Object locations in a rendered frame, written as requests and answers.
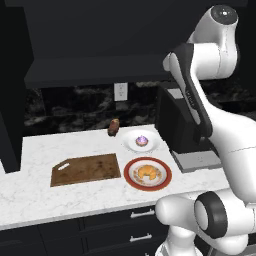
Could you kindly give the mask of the black coffee machine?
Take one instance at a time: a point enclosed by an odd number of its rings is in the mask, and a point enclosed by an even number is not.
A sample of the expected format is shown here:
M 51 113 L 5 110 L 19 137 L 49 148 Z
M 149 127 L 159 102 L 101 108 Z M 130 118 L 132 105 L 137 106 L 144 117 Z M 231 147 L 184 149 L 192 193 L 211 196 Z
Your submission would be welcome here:
M 161 82 L 158 86 L 155 128 L 182 173 L 221 167 L 213 145 L 198 131 L 174 82 Z

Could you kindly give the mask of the dark base cupboard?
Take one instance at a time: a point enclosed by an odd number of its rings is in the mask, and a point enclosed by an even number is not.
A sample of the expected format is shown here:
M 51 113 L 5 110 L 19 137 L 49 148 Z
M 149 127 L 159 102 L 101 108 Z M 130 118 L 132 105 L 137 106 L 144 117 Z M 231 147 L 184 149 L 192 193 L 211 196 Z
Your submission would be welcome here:
M 76 219 L 0 231 L 0 256 L 82 256 Z

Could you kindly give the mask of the dark drawer front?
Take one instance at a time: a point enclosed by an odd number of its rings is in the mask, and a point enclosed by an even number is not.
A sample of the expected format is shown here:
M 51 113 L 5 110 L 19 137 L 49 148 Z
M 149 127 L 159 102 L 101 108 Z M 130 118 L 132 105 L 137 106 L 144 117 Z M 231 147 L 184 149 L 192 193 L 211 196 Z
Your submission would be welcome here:
M 156 218 L 155 214 L 152 216 L 144 216 L 144 217 L 135 218 L 135 219 L 130 218 L 130 215 L 132 212 L 142 213 L 142 212 L 147 212 L 149 209 L 152 209 L 155 211 L 154 206 L 147 206 L 147 207 L 134 208 L 134 209 L 116 211 L 111 213 L 81 217 L 80 220 L 78 221 L 79 228 L 81 231 L 89 231 L 99 227 L 113 226 L 113 225 L 122 224 L 122 223 L 133 223 L 134 221 L 139 221 L 139 220 L 155 219 Z
M 167 231 L 167 227 L 154 224 L 153 222 L 149 224 L 125 225 L 93 231 L 83 237 L 83 242 L 86 252 L 94 252 L 111 246 L 134 245 L 141 242 L 152 241 L 155 238 L 164 237 Z M 152 234 L 153 237 L 148 240 L 133 243 L 129 241 L 131 236 L 141 237 L 145 236 L 147 233 Z

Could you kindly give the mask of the white wall socket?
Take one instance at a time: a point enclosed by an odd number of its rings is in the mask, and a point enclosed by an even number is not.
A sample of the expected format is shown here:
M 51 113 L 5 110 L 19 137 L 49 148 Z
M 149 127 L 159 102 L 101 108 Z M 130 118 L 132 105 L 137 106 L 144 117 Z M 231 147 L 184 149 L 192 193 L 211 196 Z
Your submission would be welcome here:
M 115 83 L 114 84 L 114 100 L 126 101 L 128 99 L 128 84 Z

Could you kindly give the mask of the golden croissant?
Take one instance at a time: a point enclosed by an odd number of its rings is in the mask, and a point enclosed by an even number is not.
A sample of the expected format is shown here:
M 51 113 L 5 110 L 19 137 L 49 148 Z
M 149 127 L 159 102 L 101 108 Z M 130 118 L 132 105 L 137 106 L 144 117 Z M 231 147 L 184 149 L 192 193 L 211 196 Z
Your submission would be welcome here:
M 143 165 L 138 169 L 138 176 L 143 179 L 148 176 L 150 180 L 154 180 L 161 176 L 161 172 L 152 165 Z

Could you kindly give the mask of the tall dark cabinet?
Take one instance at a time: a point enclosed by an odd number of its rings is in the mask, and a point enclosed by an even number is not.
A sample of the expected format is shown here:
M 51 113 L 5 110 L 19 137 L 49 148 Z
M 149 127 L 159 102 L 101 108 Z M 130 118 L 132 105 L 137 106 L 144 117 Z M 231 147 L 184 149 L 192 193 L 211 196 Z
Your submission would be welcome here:
M 0 0 L 0 161 L 6 174 L 21 167 L 26 85 L 33 53 L 23 7 Z

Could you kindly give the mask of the purple frosted cupcake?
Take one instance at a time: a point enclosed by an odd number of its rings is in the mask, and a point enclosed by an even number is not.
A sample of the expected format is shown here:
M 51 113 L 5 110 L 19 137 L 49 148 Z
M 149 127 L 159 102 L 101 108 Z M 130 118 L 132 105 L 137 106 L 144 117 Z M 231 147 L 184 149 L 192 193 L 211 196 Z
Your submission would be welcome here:
M 145 136 L 140 135 L 136 138 L 135 142 L 137 146 L 144 147 L 148 144 L 148 139 Z

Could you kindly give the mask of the brown pastry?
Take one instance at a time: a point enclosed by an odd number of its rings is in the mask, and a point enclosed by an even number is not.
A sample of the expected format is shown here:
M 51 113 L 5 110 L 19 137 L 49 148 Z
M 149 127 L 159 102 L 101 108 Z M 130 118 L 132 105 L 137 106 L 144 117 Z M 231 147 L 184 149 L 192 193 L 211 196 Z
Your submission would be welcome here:
M 108 135 L 115 136 L 119 131 L 119 126 L 120 126 L 120 121 L 117 118 L 112 119 L 107 130 Z

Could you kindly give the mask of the red-rimmed white plate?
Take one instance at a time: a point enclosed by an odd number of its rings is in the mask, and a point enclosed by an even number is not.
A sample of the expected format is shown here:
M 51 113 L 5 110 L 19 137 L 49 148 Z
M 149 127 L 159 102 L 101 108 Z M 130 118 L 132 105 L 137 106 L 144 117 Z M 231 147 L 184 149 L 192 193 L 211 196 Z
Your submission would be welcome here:
M 148 176 L 141 179 L 138 176 L 138 169 L 143 165 L 156 167 L 161 176 L 150 180 Z M 138 157 L 128 162 L 124 168 L 126 181 L 134 188 L 143 191 L 157 191 L 166 187 L 172 179 L 172 171 L 163 161 L 153 157 Z

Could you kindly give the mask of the dark wall cabinet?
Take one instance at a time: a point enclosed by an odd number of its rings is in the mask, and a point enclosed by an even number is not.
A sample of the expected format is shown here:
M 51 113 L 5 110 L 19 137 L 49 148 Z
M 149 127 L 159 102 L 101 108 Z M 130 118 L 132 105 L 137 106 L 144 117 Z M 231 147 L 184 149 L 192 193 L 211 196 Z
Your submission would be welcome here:
M 165 78 L 164 57 L 213 5 L 248 0 L 29 0 L 29 88 Z

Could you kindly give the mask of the brown wooden cutting board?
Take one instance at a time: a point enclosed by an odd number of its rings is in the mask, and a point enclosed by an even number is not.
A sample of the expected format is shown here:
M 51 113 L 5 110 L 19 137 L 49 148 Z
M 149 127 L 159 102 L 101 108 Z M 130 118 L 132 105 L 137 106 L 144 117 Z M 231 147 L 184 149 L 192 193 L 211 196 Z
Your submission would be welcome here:
M 68 158 L 52 168 L 51 187 L 120 177 L 116 154 Z

